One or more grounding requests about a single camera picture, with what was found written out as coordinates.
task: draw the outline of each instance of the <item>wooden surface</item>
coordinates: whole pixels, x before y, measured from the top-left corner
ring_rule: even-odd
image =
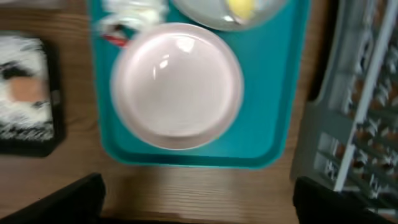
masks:
[[[134,167],[112,160],[100,145],[88,18],[83,0],[58,12],[0,10],[0,30],[23,30],[55,42],[61,53],[68,137],[46,159],[0,157],[0,217],[91,172],[102,173],[103,215],[191,222],[298,223],[289,170],[303,107],[324,46],[327,0],[313,1],[289,138],[283,157],[259,171]]]

